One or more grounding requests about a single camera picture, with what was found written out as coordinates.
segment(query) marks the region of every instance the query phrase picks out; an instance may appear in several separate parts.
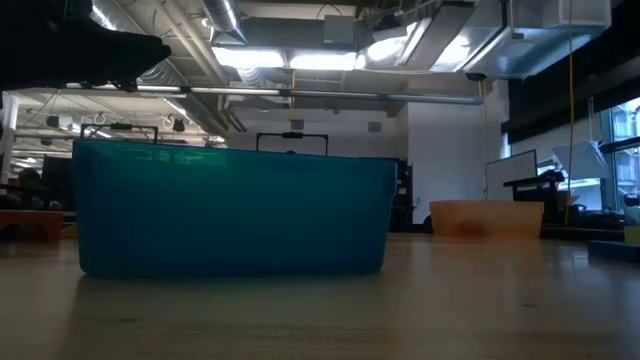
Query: teal storage container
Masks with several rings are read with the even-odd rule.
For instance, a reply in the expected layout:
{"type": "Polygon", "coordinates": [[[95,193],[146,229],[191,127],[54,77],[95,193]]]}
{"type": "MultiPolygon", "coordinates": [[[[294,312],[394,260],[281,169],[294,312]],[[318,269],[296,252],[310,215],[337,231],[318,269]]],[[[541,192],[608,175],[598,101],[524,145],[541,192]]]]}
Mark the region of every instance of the teal storage container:
{"type": "Polygon", "coordinates": [[[78,140],[80,265],[100,277],[378,271],[395,166],[78,140]]]}

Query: wooden table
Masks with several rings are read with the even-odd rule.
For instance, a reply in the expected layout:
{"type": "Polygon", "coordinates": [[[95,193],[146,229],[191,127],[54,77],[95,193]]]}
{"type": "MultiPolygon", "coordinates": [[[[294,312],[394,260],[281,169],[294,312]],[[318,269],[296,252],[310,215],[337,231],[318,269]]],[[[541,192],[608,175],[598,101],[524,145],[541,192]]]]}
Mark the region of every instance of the wooden table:
{"type": "Polygon", "coordinates": [[[392,235],[369,276],[107,281],[74,243],[4,245],[0,327],[3,360],[638,359],[640,270],[575,243],[392,235]]]}

